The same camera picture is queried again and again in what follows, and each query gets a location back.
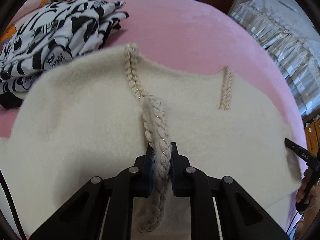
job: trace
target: pink bedsheet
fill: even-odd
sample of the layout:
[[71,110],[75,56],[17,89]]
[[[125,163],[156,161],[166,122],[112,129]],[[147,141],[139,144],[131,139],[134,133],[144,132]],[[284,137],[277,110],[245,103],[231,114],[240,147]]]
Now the pink bedsheet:
[[[230,66],[270,98],[290,125],[293,141],[306,147],[302,120],[286,81],[266,52],[233,20],[194,0],[125,1],[130,17],[121,22],[121,30],[107,40],[107,46],[135,42],[149,59],[192,73],[212,74]],[[10,135],[17,112],[0,111],[0,136]]]

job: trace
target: braided strap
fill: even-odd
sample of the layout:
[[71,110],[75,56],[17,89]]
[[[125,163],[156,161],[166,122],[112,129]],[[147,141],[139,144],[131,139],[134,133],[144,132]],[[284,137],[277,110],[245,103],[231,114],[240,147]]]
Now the braided strap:
[[224,70],[224,76],[223,76],[223,82],[222,82],[221,99],[220,99],[219,108],[226,111],[230,107],[233,72],[231,68],[227,66],[224,67],[223,70]]
[[146,202],[146,214],[137,225],[137,230],[142,233],[156,229],[164,214],[165,194],[170,180],[171,141],[161,102],[145,92],[138,77],[137,62],[137,46],[128,44],[125,48],[125,73],[132,92],[142,104],[145,136],[154,149],[154,188]]

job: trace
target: black cable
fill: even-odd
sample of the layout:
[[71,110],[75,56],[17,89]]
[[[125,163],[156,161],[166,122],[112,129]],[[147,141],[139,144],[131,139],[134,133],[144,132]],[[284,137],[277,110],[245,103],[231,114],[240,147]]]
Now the black cable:
[[290,223],[290,225],[289,225],[289,227],[288,227],[288,229],[287,229],[287,231],[286,231],[286,234],[288,234],[288,231],[289,231],[289,229],[290,229],[290,227],[291,227],[291,225],[292,225],[292,222],[294,221],[294,219],[295,219],[295,217],[298,215],[298,213],[299,213],[299,212],[297,212],[297,213],[294,215],[293,219],[291,220],[291,223]]
[[9,204],[9,207],[10,207],[10,210],[11,210],[11,213],[12,213],[12,216],[13,216],[13,220],[14,220],[14,223],[16,224],[17,226],[17,229],[18,229],[18,232],[21,236],[21,239],[22,240],[27,240],[27,237],[26,235],[24,234],[24,231],[22,229],[22,226],[21,226],[21,223],[20,223],[20,220],[19,220],[19,217],[18,217],[18,213],[17,213],[17,210],[14,206],[14,203],[13,203],[13,199],[12,199],[12,196],[10,194],[10,191],[9,191],[9,188],[8,188],[8,185],[7,183],[5,182],[4,180],[4,177],[2,175],[2,172],[0,170],[0,184],[1,184],[1,187],[4,191],[4,194],[7,198],[7,201],[8,201],[8,204]]

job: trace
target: white knitted garment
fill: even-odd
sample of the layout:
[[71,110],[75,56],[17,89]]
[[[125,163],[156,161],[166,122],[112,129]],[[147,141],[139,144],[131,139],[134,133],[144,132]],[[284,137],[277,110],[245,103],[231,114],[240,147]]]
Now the white knitted garment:
[[[166,185],[170,141],[208,176],[234,177],[286,224],[288,196],[300,185],[296,158],[284,146],[289,127],[266,95],[233,76],[232,99],[223,111],[222,72],[167,69],[132,45],[43,75],[24,101],[11,137],[0,140],[1,170],[25,232],[31,235],[91,177],[110,178],[132,166],[148,140],[155,143],[159,184],[152,197],[134,201],[132,239],[190,239],[189,200],[174,197],[170,182]],[[0,208],[13,224],[5,203],[1,191]],[[139,233],[159,222],[153,232]]]

